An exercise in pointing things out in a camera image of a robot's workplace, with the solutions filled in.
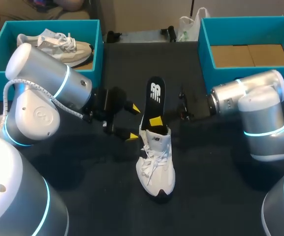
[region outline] shoe tongue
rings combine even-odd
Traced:
[[[170,135],[161,135],[153,133],[148,129],[146,130],[146,137],[148,141],[148,146],[153,151],[162,152],[167,148],[167,145],[171,142]]]
[[[50,37],[50,38],[55,37],[55,33],[51,30],[48,30],[48,29],[45,29],[40,35]]]
[[[43,43],[44,41],[52,43],[54,45],[60,44],[59,40],[56,39],[56,38],[50,38],[50,37],[47,37],[47,36],[40,35],[38,37],[37,47],[39,47],[41,45],[41,43]]]

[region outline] plastic bag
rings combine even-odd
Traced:
[[[196,14],[195,20],[183,16],[179,19],[178,42],[197,41],[199,38],[202,18],[209,18],[210,14],[205,7],[201,7]]]

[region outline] blue box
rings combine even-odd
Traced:
[[[284,16],[202,19],[198,53],[208,93],[213,86],[271,69],[284,77],[284,66],[215,66],[211,46],[254,44],[281,44],[284,49]]]
[[[0,101],[3,99],[3,88],[8,82],[5,77],[7,63],[16,50],[17,35],[23,33],[28,36],[37,36],[44,29],[49,29],[55,33],[60,32],[76,41],[90,43],[94,46],[93,68],[91,70],[76,70],[87,78],[91,79],[93,87],[100,85],[102,60],[103,60],[103,40],[99,20],[67,20],[67,21],[8,21],[4,24],[0,32]],[[10,88],[8,99],[12,100],[14,89]]]

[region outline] new balance logo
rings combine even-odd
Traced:
[[[160,103],[160,86],[155,85],[155,83],[151,84],[151,98]]]

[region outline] black insole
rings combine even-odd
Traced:
[[[142,130],[148,129],[160,134],[167,133],[167,127],[163,121],[165,95],[165,81],[161,77],[151,77],[146,85],[146,101],[141,127]],[[161,118],[162,125],[151,126],[150,119],[158,117]]]

